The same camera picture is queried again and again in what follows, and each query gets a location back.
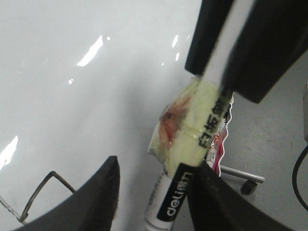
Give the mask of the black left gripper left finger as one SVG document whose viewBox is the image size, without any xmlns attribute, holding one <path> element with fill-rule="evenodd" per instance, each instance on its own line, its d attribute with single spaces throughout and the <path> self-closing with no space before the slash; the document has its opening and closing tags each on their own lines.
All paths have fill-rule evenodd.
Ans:
<svg viewBox="0 0 308 231">
<path fill-rule="evenodd" d="M 118 160 L 107 158 L 79 190 L 51 212 L 26 225 L 28 231 L 108 231 L 114 219 L 119 185 Z"/>
</svg>

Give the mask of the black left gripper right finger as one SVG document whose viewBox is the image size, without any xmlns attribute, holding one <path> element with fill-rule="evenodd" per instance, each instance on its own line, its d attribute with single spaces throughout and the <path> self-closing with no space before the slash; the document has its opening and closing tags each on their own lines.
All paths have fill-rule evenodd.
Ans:
<svg viewBox="0 0 308 231">
<path fill-rule="evenodd" d="M 186 60 L 199 75 L 217 57 L 225 89 L 260 102 L 308 49 L 305 0 L 205 0 Z M 197 231 L 285 231 L 202 164 L 188 194 Z"/>
</svg>

